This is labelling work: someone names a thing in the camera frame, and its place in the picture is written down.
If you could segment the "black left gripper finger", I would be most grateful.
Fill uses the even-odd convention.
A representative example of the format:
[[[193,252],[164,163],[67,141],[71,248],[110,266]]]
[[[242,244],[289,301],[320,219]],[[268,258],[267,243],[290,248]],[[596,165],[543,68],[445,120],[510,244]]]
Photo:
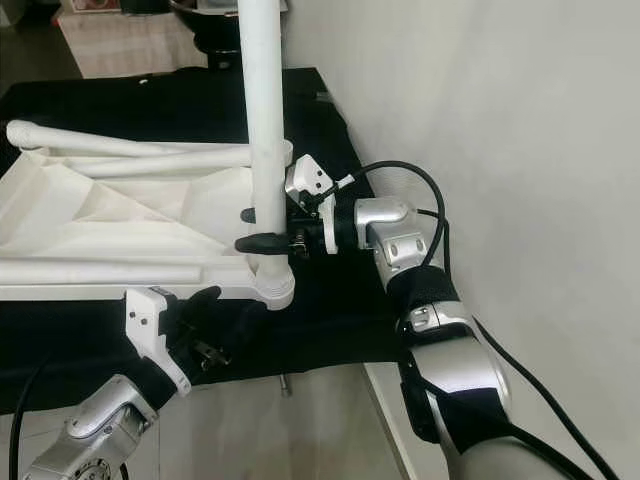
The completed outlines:
[[[187,300],[180,301],[179,320],[211,321],[218,311],[220,297],[220,287],[204,288],[193,293]]]
[[[227,324],[227,342],[252,343],[259,337],[270,316],[271,310],[265,303],[247,303]]]

